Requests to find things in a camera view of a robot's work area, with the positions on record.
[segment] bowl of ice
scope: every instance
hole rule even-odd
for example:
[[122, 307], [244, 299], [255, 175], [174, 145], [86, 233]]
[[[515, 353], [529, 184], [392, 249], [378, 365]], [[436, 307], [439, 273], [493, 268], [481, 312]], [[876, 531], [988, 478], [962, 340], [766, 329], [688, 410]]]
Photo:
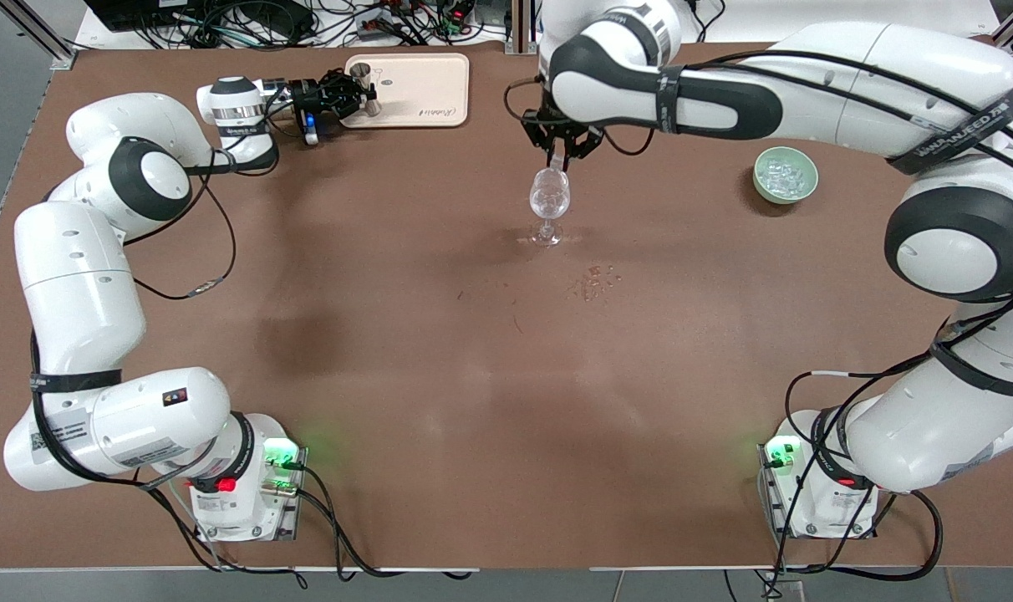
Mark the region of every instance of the bowl of ice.
[[791, 205], [807, 199], [820, 185], [820, 169], [797, 149], [774, 147], [764, 150], [756, 159], [752, 181], [767, 201]]

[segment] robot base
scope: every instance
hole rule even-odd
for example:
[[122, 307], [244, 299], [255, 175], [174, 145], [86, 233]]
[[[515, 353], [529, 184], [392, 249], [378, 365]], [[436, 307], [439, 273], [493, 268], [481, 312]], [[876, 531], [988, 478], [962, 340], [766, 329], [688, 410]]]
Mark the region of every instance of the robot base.
[[190, 488], [190, 507], [206, 529], [200, 537], [221, 542], [294, 540], [299, 514], [295, 492], [303, 486], [304, 473], [274, 464], [303, 462], [307, 450], [299, 450], [268, 416], [248, 413], [246, 420], [254, 430], [253, 449], [235, 488], [211, 495]]
[[[808, 432], [820, 416], [814, 410], [793, 412], [792, 418], [800, 430]], [[786, 526], [786, 514], [797, 495], [796, 507], [788, 525], [789, 537], [841, 538], [849, 530], [849, 522], [866, 490], [852, 490], [830, 479], [823, 469], [812, 466], [803, 487], [797, 482], [811, 458], [811, 445], [800, 439], [789, 421], [781, 423], [777, 434], [766, 445], [759, 446], [759, 493], [767, 511], [767, 522], [781, 540], [781, 530]], [[781, 460], [784, 466], [771, 468], [771, 461]], [[874, 511], [877, 509], [877, 492], [871, 493], [864, 509], [859, 512], [849, 537], [859, 538], [868, 533]]]

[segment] gray floor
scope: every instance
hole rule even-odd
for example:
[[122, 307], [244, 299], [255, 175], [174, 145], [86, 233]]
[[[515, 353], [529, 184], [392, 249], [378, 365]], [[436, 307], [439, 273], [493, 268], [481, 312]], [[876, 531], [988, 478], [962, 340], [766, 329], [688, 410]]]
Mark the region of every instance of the gray floor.
[[[79, 0], [32, 0], [31, 4], [72, 36], [82, 15]], [[1001, 8], [1013, 1], [1000, 0]], [[21, 74], [14, 79], [14, 74]], [[0, 203], [25, 133], [35, 118], [42, 92], [49, 81], [48, 60], [0, 12]], [[762, 584], [748, 571], [731, 573], [737, 599], [759, 596]], [[514, 600], [592, 602], [610, 601], [618, 576], [588, 571], [487, 571], [465, 583], [441, 576], [403, 576], [377, 582], [357, 579], [346, 585], [330, 576], [309, 576], [309, 591], [298, 590], [290, 578], [216, 576], [208, 572], [67, 571], [1, 573], [0, 602], [51, 600], [55, 602], [133, 602], [208, 600], [323, 600], [366, 602], [395, 600], [498, 602]], [[954, 569], [936, 571], [918, 583], [883, 584], [846, 576], [805, 579], [805, 595], [812, 602], [1012, 602], [1013, 569]], [[633, 573], [622, 583], [621, 602], [661, 600], [728, 601], [723, 579], [716, 571]]]

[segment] beige tray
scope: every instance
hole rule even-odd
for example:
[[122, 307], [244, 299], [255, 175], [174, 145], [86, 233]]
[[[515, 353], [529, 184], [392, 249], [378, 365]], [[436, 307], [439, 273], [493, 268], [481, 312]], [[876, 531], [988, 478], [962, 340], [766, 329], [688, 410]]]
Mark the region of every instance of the beige tray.
[[382, 106], [342, 120], [345, 127], [457, 127], [469, 115], [469, 59], [465, 55], [357, 55], [346, 62], [368, 64]]

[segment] brown table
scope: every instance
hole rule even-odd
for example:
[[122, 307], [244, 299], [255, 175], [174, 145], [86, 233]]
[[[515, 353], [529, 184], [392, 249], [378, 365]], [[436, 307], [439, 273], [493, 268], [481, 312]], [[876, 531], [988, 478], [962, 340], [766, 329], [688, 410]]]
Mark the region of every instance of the brown table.
[[[185, 303], [143, 294], [148, 332], [126, 374], [206, 366], [235, 408], [279, 419], [381, 566], [769, 566], [755, 446], [781, 420], [789, 379], [890, 366], [948, 311], [881, 257], [908, 178], [878, 157], [799, 144], [823, 183], [777, 210], [751, 190], [770, 141], [659, 135], [637, 159], [603, 148], [574, 164], [567, 241], [538, 250], [523, 238], [541, 156], [501, 103], [534, 60], [462, 51], [464, 127], [283, 141], [271, 175], [213, 178], [236, 224], [235, 274]], [[193, 563], [144, 495], [31, 493], [2, 467], [28, 399], [12, 224], [79, 167], [67, 117], [146, 90], [193, 109], [217, 76], [315, 77], [350, 53], [90, 51], [55, 76], [0, 224], [0, 567]], [[534, 100], [519, 91], [515, 105]], [[635, 147], [643, 133], [617, 137]], [[223, 270], [227, 232], [201, 203], [129, 256], [145, 281], [185, 291]], [[829, 406], [851, 386], [816, 381], [798, 404]], [[1013, 566], [1013, 453], [932, 497], [943, 563]], [[928, 515], [905, 500], [843, 560], [919, 563], [929, 538]], [[231, 549], [250, 565], [327, 566], [327, 542], [305, 514], [297, 543]], [[831, 548], [793, 542], [788, 557]]]

